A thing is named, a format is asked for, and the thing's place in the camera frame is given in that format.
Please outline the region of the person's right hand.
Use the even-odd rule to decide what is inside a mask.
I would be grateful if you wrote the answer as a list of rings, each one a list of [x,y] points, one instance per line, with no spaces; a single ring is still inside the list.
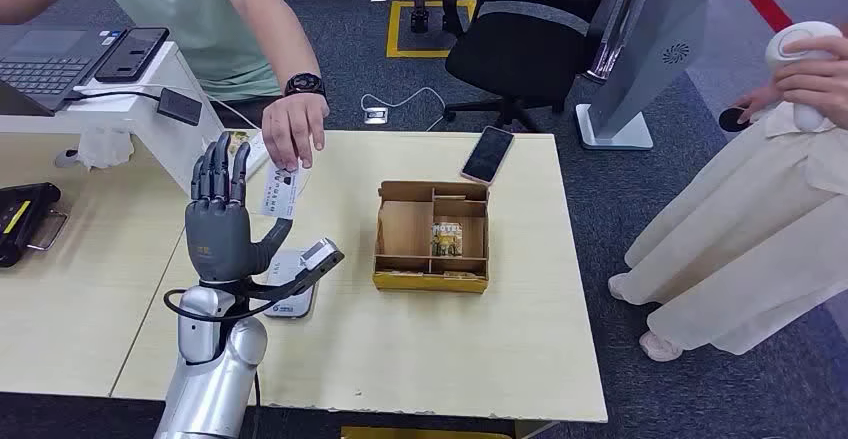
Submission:
[[[734,106],[741,108],[743,112],[737,119],[738,124],[750,122],[752,117],[776,103],[781,97],[781,92],[773,84],[756,88],[740,97]]]

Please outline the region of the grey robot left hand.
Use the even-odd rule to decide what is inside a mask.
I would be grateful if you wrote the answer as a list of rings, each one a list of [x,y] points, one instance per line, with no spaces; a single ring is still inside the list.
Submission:
[[[239,281],[265,272],[292,228],[290,219],[279,218],[261,241],[251,240],[245,207],[250,145],[241,144],[230,163],[230,142],[231,133],[225,131],[198,157],[185,209],[188,254],[206,283]]]

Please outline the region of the person's left hand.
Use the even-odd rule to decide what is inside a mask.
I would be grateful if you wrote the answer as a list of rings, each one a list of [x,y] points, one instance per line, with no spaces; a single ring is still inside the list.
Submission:
[[[324,119],[328,115],[327,101],[320,94],[294,94],[268,105],[263,110],[261,130],[274,164],[286,171],[310,168],[313,152],[324,149]]]
[[[826,60],[805,59],[786,65],[774,75],[784,101],[815,108],[836,126],[847,128],[847,39],[823,36],[787,44],[784,51],[823,51]]]

